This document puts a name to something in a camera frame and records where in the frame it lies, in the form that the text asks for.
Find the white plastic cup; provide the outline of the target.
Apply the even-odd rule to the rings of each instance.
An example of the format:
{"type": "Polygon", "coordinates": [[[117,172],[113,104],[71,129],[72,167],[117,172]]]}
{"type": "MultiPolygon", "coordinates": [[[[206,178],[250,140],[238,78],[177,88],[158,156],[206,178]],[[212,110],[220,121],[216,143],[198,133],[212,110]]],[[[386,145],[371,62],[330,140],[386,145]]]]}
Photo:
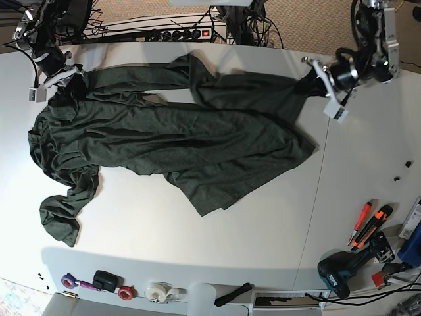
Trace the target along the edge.
{"type": "Polygon", "coordinates": [[[188,291],[187,315],[188,316],[211,316],[216,299],[216,289],[207,283],[192,285],[188,291]]]}

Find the purple tape roll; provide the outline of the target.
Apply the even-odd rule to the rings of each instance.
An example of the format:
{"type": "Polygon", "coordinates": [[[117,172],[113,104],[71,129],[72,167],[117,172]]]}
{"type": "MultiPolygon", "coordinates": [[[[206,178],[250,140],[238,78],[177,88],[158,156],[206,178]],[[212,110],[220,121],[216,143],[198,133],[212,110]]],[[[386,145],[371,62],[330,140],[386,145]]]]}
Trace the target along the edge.
{"type": "Polygon", "coordinates": [[[73,289],[77,287],[77,280],[70,274],[67,273],[61,278],[62,285],[67,289],[73,289]]]}

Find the red square tag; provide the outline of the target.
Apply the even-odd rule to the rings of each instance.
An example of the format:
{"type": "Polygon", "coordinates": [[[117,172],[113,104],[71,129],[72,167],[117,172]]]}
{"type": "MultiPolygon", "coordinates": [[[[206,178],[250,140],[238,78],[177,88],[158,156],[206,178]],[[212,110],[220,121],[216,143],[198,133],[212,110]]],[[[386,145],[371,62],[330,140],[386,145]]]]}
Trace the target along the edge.
{"type": "Polygon", "coordinates": [[[372,279],[372,282],[374,283],[374,286],[375,286],[376,288],[379,288],[379,287],[382,287],[382,286],[384,286],[384,285],[385,285],[384,276],[383,276],[383,274],[382,274],[382,272],[381,272],[381,271],[379,271],[379,272],[377,272],[377,273],[373,274],[373,275],[371,276],[371,279],[372,279]]]}

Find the dark green t-shirt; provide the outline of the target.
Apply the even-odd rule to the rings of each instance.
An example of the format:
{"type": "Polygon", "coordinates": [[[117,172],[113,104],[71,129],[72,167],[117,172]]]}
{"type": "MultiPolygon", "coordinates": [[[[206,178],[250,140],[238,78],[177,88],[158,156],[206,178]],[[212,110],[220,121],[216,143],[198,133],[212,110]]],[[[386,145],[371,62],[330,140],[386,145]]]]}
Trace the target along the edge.
{"type": "Polygon", "coordinates": [[[165,64],[87,72],[82,84],[83,99],[58,88],[28,132],[34,163],[68,187],[39,207],[45,231],[68,246],[101,167],[161,174],[203,216],[231,207],[316,150],[296,125],[314,95],[306,80],[213,75],[188,53],[165,64]]]}

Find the blue box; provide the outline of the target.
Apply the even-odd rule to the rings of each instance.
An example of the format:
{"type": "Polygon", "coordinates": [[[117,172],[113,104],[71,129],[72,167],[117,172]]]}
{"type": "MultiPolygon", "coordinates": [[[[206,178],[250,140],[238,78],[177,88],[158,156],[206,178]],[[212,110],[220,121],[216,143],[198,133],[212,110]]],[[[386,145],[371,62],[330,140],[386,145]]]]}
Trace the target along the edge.
{"type": "Polygon", "coordinates": [[[398,251],[398,258],[405,263],[412,265],[413,267],[419,267],[421,264],[421,226],[415,228],[410,238],[403,244],[401,249],[398,251]]]}

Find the black power strip red switch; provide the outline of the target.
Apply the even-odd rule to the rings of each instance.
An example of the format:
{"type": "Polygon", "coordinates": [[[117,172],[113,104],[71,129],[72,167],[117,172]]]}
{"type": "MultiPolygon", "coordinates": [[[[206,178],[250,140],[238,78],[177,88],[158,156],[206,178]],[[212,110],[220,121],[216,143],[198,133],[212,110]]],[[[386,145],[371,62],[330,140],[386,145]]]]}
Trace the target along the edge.
{"type": "Polygon", "coordinates": [[[211,30],[151,30],[144,42],[211,42],[211,30]]]}

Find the red tape roll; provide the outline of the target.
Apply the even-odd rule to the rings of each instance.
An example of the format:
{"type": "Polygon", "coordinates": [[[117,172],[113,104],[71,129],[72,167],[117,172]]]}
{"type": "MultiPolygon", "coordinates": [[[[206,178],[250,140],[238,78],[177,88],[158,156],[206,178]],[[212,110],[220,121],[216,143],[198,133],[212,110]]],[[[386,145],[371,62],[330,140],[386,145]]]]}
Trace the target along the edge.
{"type": "Polygon", "coordinates": [[[118,297],[126,301],[132,300],[135,297],[134,288],[132,286],[121,286],[118,289],[118,297]]]}

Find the orange black utility knife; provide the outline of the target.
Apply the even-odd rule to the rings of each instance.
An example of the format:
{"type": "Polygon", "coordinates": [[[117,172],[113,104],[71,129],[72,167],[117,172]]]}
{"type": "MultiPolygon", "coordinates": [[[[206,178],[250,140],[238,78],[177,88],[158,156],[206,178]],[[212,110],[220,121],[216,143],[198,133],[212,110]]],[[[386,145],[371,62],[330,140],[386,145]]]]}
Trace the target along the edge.
{"type": "Polygon", "coordinates": [[[352,243],[351,251],[359,250],[369,240],[371,235],[381,227],[392,214],[393,208],[390,205],[384,205],[381,207],[371,219],[368,221],[366,226],[362,229],[362,232],[357,236],[356,240],[352,243]]]}

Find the teal black cordless drill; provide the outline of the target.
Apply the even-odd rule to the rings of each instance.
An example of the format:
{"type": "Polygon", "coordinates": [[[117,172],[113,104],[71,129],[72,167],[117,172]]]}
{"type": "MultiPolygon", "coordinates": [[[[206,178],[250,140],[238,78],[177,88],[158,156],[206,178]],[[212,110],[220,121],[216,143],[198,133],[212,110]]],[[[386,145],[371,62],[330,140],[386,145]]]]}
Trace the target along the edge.
{"type": "Polygon", "coordinates": [[[328,290],[344,300],[351,293],[347,285],[348,280],[356,276],[358,270],[371,259],[377,259],[380,263],[391,263],[395,259],[383,232],[375,233],[368,246],[358,252],[340,251],[321,260],[317,265],[318,274],[328,290]]]}

